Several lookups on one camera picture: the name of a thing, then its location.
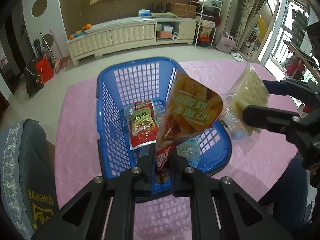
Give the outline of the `pink quilted table cover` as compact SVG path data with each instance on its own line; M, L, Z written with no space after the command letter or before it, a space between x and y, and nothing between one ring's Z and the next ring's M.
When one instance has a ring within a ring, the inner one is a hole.
M236 61L189 61L182 68L195 80L225 94L245 68ZM96 121L96 78L68 87L55 143L55 185L64 206L94 177L101 175ZM247 153L233 147L227 166L216 179L231 177L259 200L280 178L296 147L284 135L262 131ZM167 196L136 205L135 239L191 239L189 199Z

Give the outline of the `wooden drying rack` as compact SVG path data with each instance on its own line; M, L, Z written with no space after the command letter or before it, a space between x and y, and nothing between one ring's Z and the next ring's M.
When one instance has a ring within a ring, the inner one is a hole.
M283 42L288 46L288 49L295 54L297 58L300 59L300 61L304 62L304 65L309 70L311 75L315 78L317 82L319 82L319 73L315 68L316 62L308 56L306 53L302 52L299 48L297 48L294 44L287 40L283 40Z

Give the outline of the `cream TV cabinet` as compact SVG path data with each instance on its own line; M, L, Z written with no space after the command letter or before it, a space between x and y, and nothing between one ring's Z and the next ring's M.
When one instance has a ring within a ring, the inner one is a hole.
M88 56L163 44L193 44L194 18L129 17L93 25L83 35L67 41L75 66Z

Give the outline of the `pink tote bag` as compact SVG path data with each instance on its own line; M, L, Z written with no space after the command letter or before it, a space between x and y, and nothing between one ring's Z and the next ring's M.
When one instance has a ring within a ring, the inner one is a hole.
M216 49L221 52L230 54L235 46L236 41L234 37L229 32L226 32L226 34L222 35L218 43L216 44Z

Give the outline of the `clear cracker pack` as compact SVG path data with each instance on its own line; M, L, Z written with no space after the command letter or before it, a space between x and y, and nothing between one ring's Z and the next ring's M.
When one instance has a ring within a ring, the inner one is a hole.
M259 136L261 129L244 123L242 113L249 105L266 107L269 93L254 67L248 63L235 84L223 96L223 110L219 120L232 140Z

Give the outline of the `red green snack packet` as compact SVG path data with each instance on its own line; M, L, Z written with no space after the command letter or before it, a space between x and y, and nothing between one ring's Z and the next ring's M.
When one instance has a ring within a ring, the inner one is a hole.
M153 102L149 99L136 101L124 108L129 145L131 150L156 142L158 124Z

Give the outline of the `blue tissue box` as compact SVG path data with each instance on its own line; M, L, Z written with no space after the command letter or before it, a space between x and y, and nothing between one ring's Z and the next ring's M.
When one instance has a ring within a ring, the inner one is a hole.
M140 9L138 12L139 17L150 17L151 16L151 11L148 9Z

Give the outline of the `blue plastic basket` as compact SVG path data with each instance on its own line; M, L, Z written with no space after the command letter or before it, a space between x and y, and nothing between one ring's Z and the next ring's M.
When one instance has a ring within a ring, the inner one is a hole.
M134 104L150 100L156 124L160 124L165 104L177 72L183 68L174 60L153 57L116 64L103 70L97 78L97 132L101 170L111 179L136 166L148 154L150 140L132 138L130 118ZM231 140L216 121L201 135L181 144L189 164L208 176L221 171L232 153Z

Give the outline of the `red shopping bag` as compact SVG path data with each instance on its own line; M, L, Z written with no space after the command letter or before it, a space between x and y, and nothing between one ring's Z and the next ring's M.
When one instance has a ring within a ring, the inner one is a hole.
M46 55L43 55L42 59L35 63L35 68L39 74L39 81L42 84L45 84L54 76L53 68Z

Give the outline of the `cardboard box on cabinet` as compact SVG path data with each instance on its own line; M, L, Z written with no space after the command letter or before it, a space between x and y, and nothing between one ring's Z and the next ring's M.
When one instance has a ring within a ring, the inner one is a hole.
M170 3L169 11L175 14L177 17L182 18L195 18L196 17L195 5L182 4L182 3Z

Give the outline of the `grey queen cushion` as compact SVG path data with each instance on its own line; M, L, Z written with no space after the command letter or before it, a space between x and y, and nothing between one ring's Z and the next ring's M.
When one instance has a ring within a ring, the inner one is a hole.
M44 129L33 119L1 131L1 229L31 239L58 211L54 168Z

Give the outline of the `orange chips snack bag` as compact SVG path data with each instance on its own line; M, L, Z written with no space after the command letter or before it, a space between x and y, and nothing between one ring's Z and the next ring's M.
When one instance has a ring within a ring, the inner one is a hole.
M175 147L204 132L219 117L222 109L223 100L219 94L187 74L176 74L157 132L157 183L163 184L170 178L168 160Z

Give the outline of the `white metal shelf rack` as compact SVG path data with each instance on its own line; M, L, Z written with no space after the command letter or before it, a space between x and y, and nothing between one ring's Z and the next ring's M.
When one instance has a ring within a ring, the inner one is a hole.
M213 46L213 40L221 23L221 0L190 0L196 6L195 46Z

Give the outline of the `black bag on floor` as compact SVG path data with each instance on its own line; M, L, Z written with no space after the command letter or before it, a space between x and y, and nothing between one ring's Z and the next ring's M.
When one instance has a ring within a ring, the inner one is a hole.
M36 64L34 60L31 60L26 65L24 69L24 78L26 90L30 98L44 87L44 85L40 82L40 75L36 70Z

